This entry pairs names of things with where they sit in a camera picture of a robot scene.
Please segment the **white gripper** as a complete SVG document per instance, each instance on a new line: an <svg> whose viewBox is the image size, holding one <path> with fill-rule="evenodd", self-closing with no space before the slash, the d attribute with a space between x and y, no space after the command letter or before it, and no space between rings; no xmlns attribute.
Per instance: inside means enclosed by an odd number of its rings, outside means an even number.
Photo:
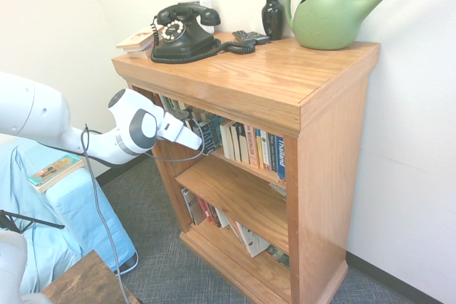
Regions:
<svg viewBox="0 0 456 304"><path fill-rule="evenodd" d="M189 113L184 110L164 111L164 115L157 121L157 137L198 150L202 145L202 139L186 126L185 120L189 118Z"/></svg>

